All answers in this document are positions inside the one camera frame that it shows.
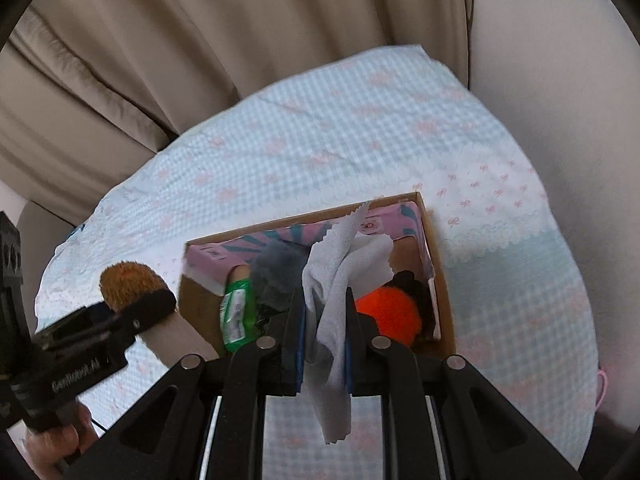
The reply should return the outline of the left hand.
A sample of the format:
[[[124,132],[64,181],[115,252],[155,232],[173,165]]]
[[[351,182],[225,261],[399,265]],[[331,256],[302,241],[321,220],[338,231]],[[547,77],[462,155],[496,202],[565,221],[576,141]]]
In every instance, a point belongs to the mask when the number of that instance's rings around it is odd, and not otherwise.
[[[53,428],[34,434],[28,432],[24,447],[26,462],[39,479],[62,479],[58,463],[76,451],[85,453],[94,442],[99,440],[93,428],[91,413],[85,404],[77,405],[77,415],[81,431],[74,425]]]

